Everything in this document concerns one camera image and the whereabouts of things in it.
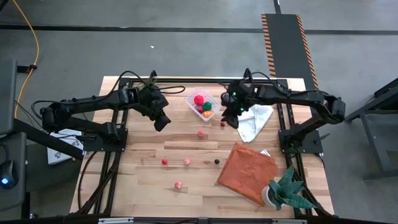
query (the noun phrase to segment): green ball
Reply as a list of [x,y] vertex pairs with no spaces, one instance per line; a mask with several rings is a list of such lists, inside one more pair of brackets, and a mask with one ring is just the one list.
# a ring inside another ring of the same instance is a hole
[[201,108],[204,111],[209,111],[209,110],[211,110],[211,103],[209,101],[207,101],[206,103],[203,104],[203,106]]

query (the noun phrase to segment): white pot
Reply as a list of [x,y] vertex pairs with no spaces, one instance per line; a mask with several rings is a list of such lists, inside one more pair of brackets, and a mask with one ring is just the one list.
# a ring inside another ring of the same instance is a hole
[[269,192],[269,185],[265,186],[262,191],[261,191],[261,198],[262,201],[268,205],[276,208],[276,205],[274,205],[271,200],[268,197],[268,192]]

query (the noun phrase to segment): potted plant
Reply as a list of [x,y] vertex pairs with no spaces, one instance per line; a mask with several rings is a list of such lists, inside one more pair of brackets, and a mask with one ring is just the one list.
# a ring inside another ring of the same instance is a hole
[[294,168],[290,166],[278,183],[271,180],[261,192],[262,200],[266,204],[276,207],[277,211],[284,205],[294,208],[316,208],[313,203],[297,195],[305,187],[302,181],[292,182],[293,174]]

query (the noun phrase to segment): clear plastic container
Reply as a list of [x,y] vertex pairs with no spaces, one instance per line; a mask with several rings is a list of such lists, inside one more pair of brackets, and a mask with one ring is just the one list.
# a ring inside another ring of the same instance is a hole
[[[213,112],[213,114],[208,117],[205,118],[202,114],[200,114],[198,112],[198,109],[201,108],[201,106],[197,106],[194,102],[194,97],[200,95],[203,96],[203,98],[205,99],[205,102],[209,101],[211,103],[211,111]],[[220,112],[220,105],[217,103],[217,101],[204,89],[202,88],[197,88],[195,89],[195,91],[191,94],[188,95],[185,99],[185,101],[188,103],[189,107],[191,107],[191,109],[204,121],[207,122],[209,120],[211,120],[216,114],[218,114]]]

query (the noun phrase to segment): computer mouse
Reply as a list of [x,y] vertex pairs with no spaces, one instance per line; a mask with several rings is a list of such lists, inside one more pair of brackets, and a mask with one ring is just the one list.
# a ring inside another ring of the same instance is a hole
[[14,161],[5,161],[0,165],[0,186],[11,189],[18,184],[18,173]]

